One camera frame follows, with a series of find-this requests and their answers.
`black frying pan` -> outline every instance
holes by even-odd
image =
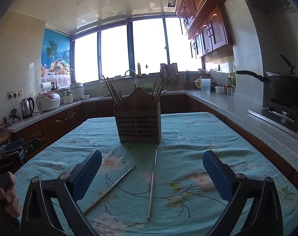
[[[285,59],[285,61],[290,68],[290,73],[294,73],[293,69],[295,67],[290,64],[288,59]],[[298,103],[298,77],[289,75],[268,75],[267,77],[263,77],[254,72],[246,70],[236,71],[236,73],[238,75],[251,75],[261,82],[269,83],[271,90],[274,92],[277,98],[285,102]]]

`white rice cooker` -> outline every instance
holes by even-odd
[[[70,84],[70,90],[72,90],[73,100],[80,100],[85,95],[83,83],[77,82]]]
[[[60,96],[57,93],[43,93],[36,97],[36,105],[40,112],[56,109],[60,106]]]

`kettle handle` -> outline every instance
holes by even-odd
[[[32,108],[32,113],[33,113],[34,112],[34,99],[29,97],[28,102],[32,102],[32,104],[33,104],[33,108]]]

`kitchen counter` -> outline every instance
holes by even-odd
[[[298,140],[287,134],[285,131],[248,113],[248,109],[261,109],[260,106],[231,96],[216,94],[215,92],[201,93],[200,90],[168,90],[162,95],[188,95],[216,110],[272,148],[298,172]],[[37,113],[31,118],[21,120],[21,122],[15,122],[7,129],[7,131],[15,133],[35,122],[71,107],[82,103],[105,100],[111,100],[111,98],[94,97],[89,98],[88,100],[75,101],[67,105],[60,105],[57,109],[52,111]]]

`wall mural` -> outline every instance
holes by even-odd
[[[60,87],[71,84],[70,42],[70,37],[45,29],[42,45],[42,82],[60,82]]]

